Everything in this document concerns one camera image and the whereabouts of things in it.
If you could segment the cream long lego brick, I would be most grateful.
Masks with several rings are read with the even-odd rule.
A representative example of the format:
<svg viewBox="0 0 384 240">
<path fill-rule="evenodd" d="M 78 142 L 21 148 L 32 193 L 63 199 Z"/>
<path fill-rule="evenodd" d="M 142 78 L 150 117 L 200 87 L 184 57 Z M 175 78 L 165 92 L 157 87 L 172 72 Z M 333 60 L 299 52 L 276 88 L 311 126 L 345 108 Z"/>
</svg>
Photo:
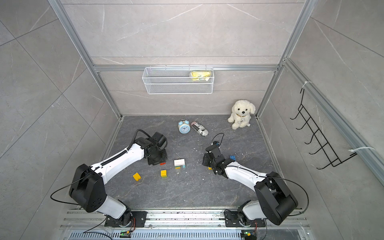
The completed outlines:
<svg viewBox="0 0 384 240">
<path fill-rule="evenodd" d="M 185 159 L 174 160 L 175 167 L 184 166 L 184 165 L 185 165 Z"/>
</svg>

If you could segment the blue alarm clock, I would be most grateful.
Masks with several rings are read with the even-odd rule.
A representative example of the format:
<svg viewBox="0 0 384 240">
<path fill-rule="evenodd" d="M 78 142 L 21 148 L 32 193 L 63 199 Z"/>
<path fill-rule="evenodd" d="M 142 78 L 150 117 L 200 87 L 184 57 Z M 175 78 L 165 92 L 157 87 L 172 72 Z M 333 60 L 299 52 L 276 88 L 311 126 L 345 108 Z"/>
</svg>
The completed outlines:
<svg viewBox="0 0 384 240">
<path fill-rule="evenodd" d="M 187 134 L 191 130 L 190 122 L 186 119 L 181 119 L 178 123 L 178 127 L 181 134 Z"/>
</svg>

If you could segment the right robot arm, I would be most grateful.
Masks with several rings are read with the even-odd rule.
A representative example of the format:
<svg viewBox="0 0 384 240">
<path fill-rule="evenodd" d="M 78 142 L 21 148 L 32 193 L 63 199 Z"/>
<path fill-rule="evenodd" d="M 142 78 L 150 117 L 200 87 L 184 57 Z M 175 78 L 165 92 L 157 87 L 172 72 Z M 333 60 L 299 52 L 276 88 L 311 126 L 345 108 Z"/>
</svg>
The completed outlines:
<svg viewBox="0 0 384 240">
<path fill-rule="evenodd" d="M 206 148 L 203 165 L 213 170 L 215 175 L 237 181 L 253 190 L 257 195 L 256 201 L 247 201 L 236 211 L 224 210 L 227 227 L 251 227 L 258 224 L 258 220 L 269 220 L 279 226 L 287 217 L 295 217 L 305 213 L 310 199 L 306 191 L 307 205 L 301 212 L 293 214 L 298 208 L 298 200 L 289 189 L 286 182 L 301 187 L 294 181 L 282 178 L 276 172 L 269 174 L 257 172 L 240 165 L 233 159 L 226 159 L 214 142 Z"/>
</svg>

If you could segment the yellow lego brick near left arm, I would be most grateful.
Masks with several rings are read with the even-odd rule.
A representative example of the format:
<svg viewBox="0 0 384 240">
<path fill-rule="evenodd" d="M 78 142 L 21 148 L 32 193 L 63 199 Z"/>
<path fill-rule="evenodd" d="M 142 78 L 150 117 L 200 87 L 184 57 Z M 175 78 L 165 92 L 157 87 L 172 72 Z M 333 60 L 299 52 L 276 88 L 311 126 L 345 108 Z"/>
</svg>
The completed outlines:
<svg viewBox="0 0 384 240">
<path fill-rule="evenodd" d="M 139 173 L 135 173 L 135 174 L 133 175 L 133 178 L 138 182 L 138 181 L 141 179 L 141 176 L 140 176 Z"/>
</svg>

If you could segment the aluminium mounting rail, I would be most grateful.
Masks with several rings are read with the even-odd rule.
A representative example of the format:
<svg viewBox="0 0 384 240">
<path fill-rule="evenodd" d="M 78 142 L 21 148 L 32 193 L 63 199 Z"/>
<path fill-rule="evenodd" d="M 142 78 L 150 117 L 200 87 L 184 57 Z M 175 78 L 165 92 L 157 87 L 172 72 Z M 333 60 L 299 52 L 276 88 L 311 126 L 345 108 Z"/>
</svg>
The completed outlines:
<svg viewBox="0 0 384 240">
<path fill-rule="evenodd" d="M 170 228 L 200 228 L 200 229 L 223 229 L 228 222 L 225 219 L 224 210 L 203 209 L 151 209 L 146 210 L 147 216 L 144 227 L 147 229 L 170 229 Z M 82 224 L 98 224 L 105 217 L 98 213 L 86 213 L 83 210 L 69 210 L 65 213 L 61 222 L 62 226 L 80 226 Z M 266 220 L 268 229 L 284 230 L 310 230 L 307 219 L 303 216 L 289 217 L 279 226 Z"/>
</svg>

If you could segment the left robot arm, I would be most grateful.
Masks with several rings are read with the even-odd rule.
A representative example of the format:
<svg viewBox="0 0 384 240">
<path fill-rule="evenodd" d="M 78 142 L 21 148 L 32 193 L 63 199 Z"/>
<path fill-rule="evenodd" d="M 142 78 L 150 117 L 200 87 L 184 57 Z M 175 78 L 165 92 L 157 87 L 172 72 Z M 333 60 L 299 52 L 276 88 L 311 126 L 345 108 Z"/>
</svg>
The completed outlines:
<svg viewBox="0 0 384 240">
<path fill-rule="evenodd" d="M 108 196 L 105 185 L 137 161 L 147 160 L 150 166 L 165 163 L 167 145 L 168 140 L 163 134 L 156 132 L 150 136 L 138 129 L 130 144 L 120 152 L 91 166 L 78 166 L 69 184 L 69 196 L 74 200 L 72 205 L 80 206 L 88 213 L 101 213 L 121 227 L 129 226 L 134 222 L 131 208 Z"/>
</svg>

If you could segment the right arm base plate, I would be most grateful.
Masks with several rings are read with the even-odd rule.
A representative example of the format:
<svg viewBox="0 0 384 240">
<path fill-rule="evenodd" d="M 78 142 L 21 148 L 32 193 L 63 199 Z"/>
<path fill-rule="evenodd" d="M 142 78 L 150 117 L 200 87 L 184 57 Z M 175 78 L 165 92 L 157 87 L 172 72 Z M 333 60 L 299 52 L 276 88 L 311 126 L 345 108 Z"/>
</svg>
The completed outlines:
<svg viewBox="0 0 384 240">
<path fill-rule="evenodd" d="M 224 210 L 223 214 L 227 228 L 263 228 L 267 226 L 265 219 L 247 220 L 245 215 L 239 214 L 237 211 Z"/>
</svg>

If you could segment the yellow sponge in basket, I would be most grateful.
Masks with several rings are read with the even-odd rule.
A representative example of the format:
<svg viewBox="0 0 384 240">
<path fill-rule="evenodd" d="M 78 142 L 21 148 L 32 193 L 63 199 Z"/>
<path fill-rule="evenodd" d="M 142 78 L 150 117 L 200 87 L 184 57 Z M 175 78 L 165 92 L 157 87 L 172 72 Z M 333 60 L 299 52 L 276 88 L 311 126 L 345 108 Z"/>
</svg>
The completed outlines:
<svg viewBox="0 0 384 240">
<path fill-rule="evenodd" d="M 208 82 L 212 77 L 211 71 L 192 71 L 189 73 L 192 81 L 206 81 Z"/>
</svg>

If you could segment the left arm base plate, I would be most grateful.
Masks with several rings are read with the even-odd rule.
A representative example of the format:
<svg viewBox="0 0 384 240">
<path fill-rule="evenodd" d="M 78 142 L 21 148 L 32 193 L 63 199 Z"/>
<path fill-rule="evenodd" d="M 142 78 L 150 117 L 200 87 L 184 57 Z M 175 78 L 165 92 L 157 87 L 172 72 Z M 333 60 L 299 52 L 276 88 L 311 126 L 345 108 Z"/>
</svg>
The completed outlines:
<svg viewBox="0 0 384 240">
<path fill-rule="evenodd" d="M 123 215 L 119 219 L 107 216 L 104 226 L 113 228 L 143 228 L 145 226 L 147 214 L 148 212 L 146 211 L 133 211 Z"/>
</svg>

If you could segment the white plush dog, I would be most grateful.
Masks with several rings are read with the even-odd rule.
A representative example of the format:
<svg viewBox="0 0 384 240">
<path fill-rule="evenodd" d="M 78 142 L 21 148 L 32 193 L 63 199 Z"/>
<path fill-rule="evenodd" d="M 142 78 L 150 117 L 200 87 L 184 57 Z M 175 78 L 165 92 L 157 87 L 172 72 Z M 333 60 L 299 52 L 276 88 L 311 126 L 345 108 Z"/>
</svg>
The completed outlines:
<svg viewBox="0 0 384 240">
<path fill-rule="evenodd" d="M 256 107 L 254 104 L 247 100 L 238 100 L 232 107 L 232 113 L 228 118 L 228 122 L 232 123 L 233 130 L 249 127 L 251 117 L 255 112 Z"/>
</svg>

